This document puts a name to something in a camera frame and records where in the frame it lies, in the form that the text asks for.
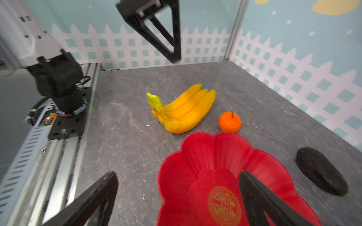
orange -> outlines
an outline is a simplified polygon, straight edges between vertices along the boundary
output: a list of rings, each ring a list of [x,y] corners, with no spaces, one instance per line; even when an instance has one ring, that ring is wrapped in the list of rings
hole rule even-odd
[[[236,133],[241,128],[241,119],[232,110],[224,112],[219,117],[219,126],[225,132]]]

black oval sponge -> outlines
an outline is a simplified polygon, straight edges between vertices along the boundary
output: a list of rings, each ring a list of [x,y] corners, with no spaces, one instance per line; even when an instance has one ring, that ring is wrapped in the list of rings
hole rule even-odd
[[[346,180],[318,150],[309,147],[299,149],[295,162],[300,171],[320,189],[339,196],[348,192]]]

gray marble surface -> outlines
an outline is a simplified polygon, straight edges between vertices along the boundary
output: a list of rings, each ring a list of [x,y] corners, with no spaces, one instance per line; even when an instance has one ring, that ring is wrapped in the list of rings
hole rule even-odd
[[[196,83],[216,90],[213,107],[191,131],[167,132],[146,93],[168,104]],[[231,108],[243,122],[238,134],[285,166],[323,225],[361,225],[362,153],[229,61],[99,73],[77,194],[113,170],[119,188],[109,225],[156,225],[161,163],[187,135],[220,132],[218,117]],[[299,171],[294,159],[304,146],[320,150],[341,172],[346,196],[323,192]]]

white fence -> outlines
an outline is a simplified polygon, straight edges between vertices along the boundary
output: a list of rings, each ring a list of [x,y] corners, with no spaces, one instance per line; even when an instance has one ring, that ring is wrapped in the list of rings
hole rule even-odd
[[[316,68],[311,65],[313,54],[298,60],[294,58],[296,48],[285,54],[281,52],[282,43],[278,44],[275,48],[271,48],[269,46],[270,39],[265,43],[260,43],[259,40],[259,35],[251,39],[251,32],[243,36],[243,31],[241,30],[230,59],[291,103],[299,106],[307,114],[314,117],[347,142],[361,148],[362,126],[360,123],[362,121],[359,119],[362,119],[362,87],[352,83],[356,70],[337,77],[329,73],[332,61]],[[266,53],[269,53],[270,56],[265,59]],[[312,74],[307,81],[304,80],[305,78],[300,78],[305,71]],[[355,94],[354,97],[352,97],[353,94],[350,95],[352,98],[348,102],[337,97],[341,97],[340,94],[344,90]],[[314,102],[309,99],[314,100],[317,96],[311,94],[311,92],[319,96]],[[334,104],[337,108],[339,107],[338,110],[336,110],[336,107],[333,109],[332,112],[336,111],[334,114],[330,114],[325,110],[329,103]]]
[[[142,42],[143,37],[141,35],[137,32],[128,33],[124,26],[121,26],[119,33],[113,33],[109,26],[106,25],[104,33],[100,34],[90,25],[88,33],[84,34],[80,33],[74,25],[71,25],[71,33],[63,33],[53,24],[52,35],[66,51],[73,53],[79,63],[101,62],[105,69],[171,65],[162,54],[155,54],[155,47],[151,44],[143,45],[145,43]],[[163,43],[166,43],[163,35],[155,35]],[[223,29],[220,34],[215,29],[210,34],[208,28],[203,33],[199,33],[196,27],[191,34],[185,28],[181,34],[182,60],[179,63],[203,63],[222,60],[229,36],[230,34],[226,33],[226,29]],[[86,47],[85,39],[90,39],[90,42],[87,40],[87,43],[91,43],[91,46],[88,44],[88,47]]]

red plate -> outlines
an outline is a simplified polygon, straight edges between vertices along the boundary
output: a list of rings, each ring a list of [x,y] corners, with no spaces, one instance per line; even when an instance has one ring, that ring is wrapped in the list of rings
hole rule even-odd
[[[316,226],[308,204],[295,192],[283,165],[234,133],[193,133],[162,163],[158,187],[163,199],[158,226],[249,225],[238,186],[248,170],[285,203]]]

